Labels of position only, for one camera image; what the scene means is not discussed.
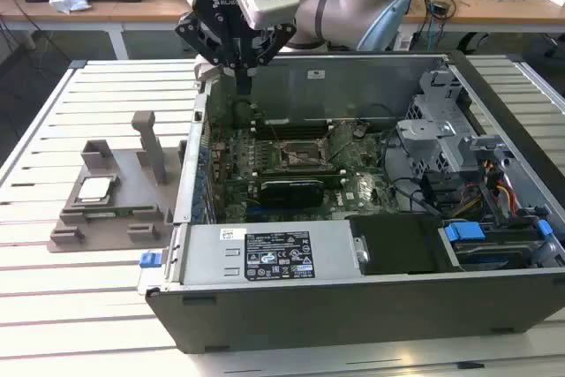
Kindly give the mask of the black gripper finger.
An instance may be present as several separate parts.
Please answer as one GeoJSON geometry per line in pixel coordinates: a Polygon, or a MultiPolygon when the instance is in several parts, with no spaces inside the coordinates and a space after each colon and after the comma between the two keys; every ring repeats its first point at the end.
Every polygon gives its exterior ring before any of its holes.
{"type": "Polygon", "coordinates": [[[250,94],[256,69],[266,66],[294,36],[294,24],[279,24],[264,30],[244,31],[244,94],[250,94]]]}
{"type": "Polygon", "coordinates": [[[177,23],[175,32],[211,65],[220,66],[235,80],[237,94],[245,93],[245,69],[224,14],[200,17],[185,14],[177,23]]]}

